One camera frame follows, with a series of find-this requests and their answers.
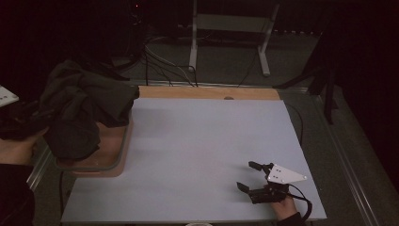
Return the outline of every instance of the wooden edge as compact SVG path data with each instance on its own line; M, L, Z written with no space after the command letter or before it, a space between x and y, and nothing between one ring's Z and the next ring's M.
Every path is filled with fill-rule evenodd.
M280 100L279 94L275 89L146 86L140 86L139 88L140 97L144 98Z

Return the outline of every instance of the metal stand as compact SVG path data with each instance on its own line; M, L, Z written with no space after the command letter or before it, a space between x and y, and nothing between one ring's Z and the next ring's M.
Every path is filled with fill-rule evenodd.
M270 18L198 14L197 0L194 0L193 33L191 40L189 70L192 72L197 68L198 29L244 31L244 32L257 32L257 33L264 32L265 38L263 40L262 45L258 47L258 53L259 53L259 60L261 61L263 75L269 76L270 69L267 63L265 50L270 40L270 36L273 31L273 26L278 11L279 11L279 4L274 4Z

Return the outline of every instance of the sleeve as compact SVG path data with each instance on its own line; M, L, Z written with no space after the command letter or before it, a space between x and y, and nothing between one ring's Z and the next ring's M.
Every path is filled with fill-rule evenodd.
M289 218L283 219L277 222L278 226L306 226L305 222L302 220L300 213L290 216Z
M35 199L26 183L33 167L0 164L0 226L32 225Z

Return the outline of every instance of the black wire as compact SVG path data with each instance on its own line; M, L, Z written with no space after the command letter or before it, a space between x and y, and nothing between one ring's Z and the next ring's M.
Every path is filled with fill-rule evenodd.
M249 76L249 72L253 67L253 64L255 62L255 58L256 58L257 54L258 54L258 51L253 55L252 61L250 62L249 66L247 67L247 74L244 76L244 78L241 80L241 82L237 85L238 88L244 83L244 81Z
M298 117L299 117L299 120L300 120L300 135L299 135L299 145L302 147L302 140L303 140L303 119L302 119L302 116L300 115L300 113L299 113L299 111L294 107L294 106L292 106L292 105L290 105L290 104L287 104L287 103L285 103L287 106L289 106L289 107L291 107L295 112L296 112L296 114L298 115Z
M154 59L156 59L157 61L162 62L161 60L155 58L154 56L151 56L151 54L149 54L149 56L152 57L152 58L154 58ZM167 68L164 68L164 67L162 67L162 66L160 66L160 65L158 65L158 64L156 64L156 63L154 63L154 62L152 62L152 61L150 61L149 59L147 59L147 60L148 60L152 65L155 65L155 66L157 66L157 67L160 68L160 69L163 69L163 70L165 70L165 71L167 71L167 72L169 72L169 73L172 73L172 74L174 74L174 75L176 75L176 76L179 76L180 78L182 78L183 80L185 80L188 84L190 84L190 86L195 87L195 86L190 82L190 80L188 80L186 77L182 76L181 74L175 73L175 72L173 72L173 71L171 71L171 70L169 70L169 69L167 69ZM165 64L168 65L168 66L180 67L180 66L169 65L169 64L167 64L167 63L165 63Z
M186 80L186 82L187 82L188 84L190 84L192 87L198 87L198 86L199 86L199 85L198 85L198 82L197 82L197 73L196 73L196 70L195 70L195 68L194 68L193 66L190 66L190 65L175 65L175 64L171 64L171 63L165 62L164 60L159 59L159 58L158 58L159 56L155 56L154 54L152 54L152 53L150 53L150 52L148 52L148 51L146 51L146 50L144 50L144 52L145 52L146 54L148 54L148 56L150 56L151 58L155 59L156 61L158 61L158 62L160 62L160 63L162 63L162 64L165 64L165 65L168 65L168 66L170 66L170 67L175 67L175 68L191 68L191 69L193 69L194 80L195 80L196 86L194 86L188 78L185 78L185 77L184 77L184 80ZM174 73L174 72L171 72L171 71L168 71L168 70L167 70L167 72L170 72L170 73L173 73L173 74L176 74L176 75L182 77L181 75L179 75L179 74L177 74L177 73Z
M59 194L59 207L60 207L60 213L61 216L64 214L64 198L63 198L63 192L62 192L62 179L64 177L64 171L61 171L59 173L59 181L58 181L58 194Z
M180 75L180 74L178 74L178 73L175 73L175 72L173 72L173 71L170 71L170 70L168 70L167 68L164 68L164 67L162 67L162 66L160 66L160 65L158 65L158 64L156 64L156 63L154 63L154 62L152 62L152 61L150 61L150 60L148 60L148 62L149 62L149 64L152 64L153 66L158 67L160 70L165 70L165 71L167 71L167 72L169 72L169 73L172 73L172 74L174 74L174 75L176 75L176 76L182 78L184 81L186 81L186 82L187 82L188 84L190 84L192 87L194 87L194 85L193 85L190 81L188 81L184 76L182 76L182 75Z
M159 75L165 77L165 78L167 79L167 81L169 82L169 85L173 87L173 84L172 84L172 82L171 82L171 80L170 80L170 77L168 77L168 76L164 73L164 71L162 71L162 69L160 69L161 72L158 72L158 70L157 70L155 67L153 67L153 66L151 65L150 62L149 62L149 64L148 64L148 67L149 67L149 68L152 68L157 74L159 74Z
M263 29L264 29L264 26L266 25L266 19L264 19L264 21L263 21L263 24L262 24L262 28L261 28L261 32L263 31ZM249 76L249 70L253 67L253 63L255 62L255 58L256 58L256 55L258 54L258 50L255 52L255 54L254 54L254 56L253 56L253 59L252 59L252 61L251 61L251 63L250 63L250 65L247 67L247 74L244 76L244 78L241 80L241 82L238 84L238 88L243 84L243 82L247 79L247 77Z
M144 52L144 58L146 60L146 86L149 85L149 60L147 58L146 52Z
M291 193L285 193L287 196L293 197L293 198L298 199L298 200L305 201L308 204L308 210L306 211L305 215L302 217L302 219L304 221L307 220L309 218L309 216L311 215L311 209L313 207L313 204L311 203L311 201L306 199L305 195L302 193L301 190L299 190L299 188L297 188L296 186L293 186L291 184L289 184L288 186L291 186L291 187L295 188L297 191L299 191L299 193L302 195L302 197L293 195Z

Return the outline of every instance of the white table surface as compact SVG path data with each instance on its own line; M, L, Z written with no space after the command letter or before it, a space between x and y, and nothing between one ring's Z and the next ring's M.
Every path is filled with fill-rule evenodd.
M248 161L275 163L308 177L294 183L326 218L283 101L139 98L124 172L78 178L63 222L190 223L275 219L236 182L262 188ZM302 215L307 205L295 201Z

